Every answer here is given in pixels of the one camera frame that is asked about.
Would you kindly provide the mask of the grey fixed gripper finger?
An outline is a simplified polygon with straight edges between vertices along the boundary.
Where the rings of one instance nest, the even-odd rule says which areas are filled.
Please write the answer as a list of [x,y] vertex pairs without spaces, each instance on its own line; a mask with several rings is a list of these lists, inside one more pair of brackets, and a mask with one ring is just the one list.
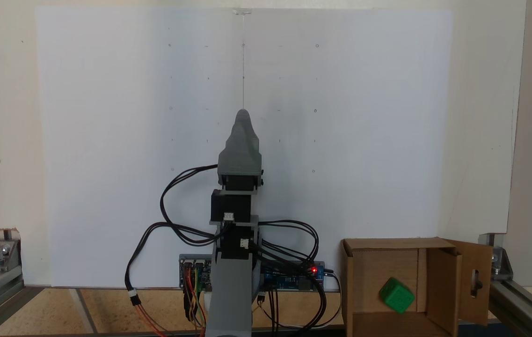
[[259,137],[245,109],[240,109],[236,114],[225,148],[219,153],[217,172],[219,176],[262,175]]

